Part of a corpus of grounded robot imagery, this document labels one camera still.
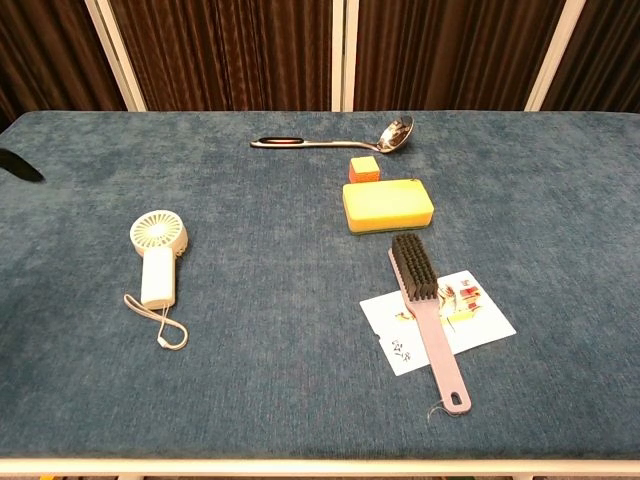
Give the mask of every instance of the handheld fan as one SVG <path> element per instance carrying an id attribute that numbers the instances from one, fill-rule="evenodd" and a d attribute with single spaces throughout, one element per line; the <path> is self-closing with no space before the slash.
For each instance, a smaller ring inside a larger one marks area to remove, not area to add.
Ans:
<path id="1" fill-rule="evenodd" d="M 172 306 L 176 301 L 175 258 L 188 243 L 182 220 L 168 210 L 154 210 L 133 223 L 129 236 L 142 256 L 140 303 L 150 310 Z"/>

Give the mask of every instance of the string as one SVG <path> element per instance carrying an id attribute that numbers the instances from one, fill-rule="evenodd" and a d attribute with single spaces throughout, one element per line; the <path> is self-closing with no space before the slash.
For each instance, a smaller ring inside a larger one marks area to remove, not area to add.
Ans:
<path id="1" fill-rule="evenodd" d="M 165 305 L 163 307 L 162 315 L 158 315 L 154 311 L 149 310 L 147 307 L 143 306 L 140 302 L 138 302 L 135 298 L 133 298 L 128 293 L 125 294 L 124 296 L 124 303 L 127 307 L 129 307 L 131 310 L 136 312 L 138 315 L 142 315 L 143 317 L 147 317 L 147 318 L 150 318 L 151 320 L 155 320 L 156 322 L 160 322 L 160 330 L 158 330 L 158 336 L 156 337 L 156 340 L 158 341 L 158 343 L 162 348 L 167 348 L 169 350 L 180 350 L 187 344 L 187 341 L 189 340 L 189 332 L 187 331 L 187 328 L 184 325 L 182 325 L 179 322 L 176 322 L 175 320 L 171 320 L 170 318 L 167 317 L 167 314 L 169 313 L 168 305 Z M 164 330 L 165 325 L 170 325 L 182 331 L 182 333 L 184 334 L 184 337 L 182 338 L 182 341 L 180 343 L 176 343 L 176 344 L 169 343 L 162 336 L 162 332 Z"/>
<path id="2" fill-rule="evenodd" d="M 431 408 L 428 410 L 427 412 L 427 423 L 430 424 L 431 423 L 431 415 L 433 413 L 435 413 L 438 410 L 442 410 L 443 412 L 445 412 L 447 415 L 449 415 L 450 417 L 459 417 L 460 415 L 463 415 L 464 413 L 451 413 L 449 410 L 447 410 L 444 407 L 441 407 L 440 404 L 443 403 L 443 400 L 440 400 L 439 402 L 434 403 Z"/>

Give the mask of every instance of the black bristles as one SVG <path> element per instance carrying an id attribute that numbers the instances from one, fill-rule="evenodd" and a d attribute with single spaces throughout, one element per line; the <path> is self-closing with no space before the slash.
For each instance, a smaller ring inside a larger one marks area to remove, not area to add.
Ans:
<path id="1" fill-rule="evenodd" d="M 391 242 L 391 253 L 409 300 L 436 298 L 438 277 L 418 236 L 413 233 L 396 235 Z"/>

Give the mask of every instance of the black object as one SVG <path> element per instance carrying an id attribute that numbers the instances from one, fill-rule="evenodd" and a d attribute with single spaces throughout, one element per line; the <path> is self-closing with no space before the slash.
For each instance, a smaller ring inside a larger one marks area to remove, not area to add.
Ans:
<path id="1" fill-rule="evenodd" d="M 28 182 L 44 182 L 42 174 L 29 162 L 6 148 L 0 148 L 0 168 Z"/>

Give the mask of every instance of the pink brush handle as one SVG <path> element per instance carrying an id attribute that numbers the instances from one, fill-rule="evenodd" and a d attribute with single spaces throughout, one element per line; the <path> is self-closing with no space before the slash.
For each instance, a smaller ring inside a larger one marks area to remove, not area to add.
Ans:
<path id="1" fill-rule="evenodd" d="M 468 412 L 471 409 L 471 398 L 440 323 L 439 300 L 435 298 L 410 301 L 391 249 L 389 249 L 389 258 L 398 279 L 404 303 L 418 322 L 422 343 L 427 351 L 444 408 L 452 414 Z"/>

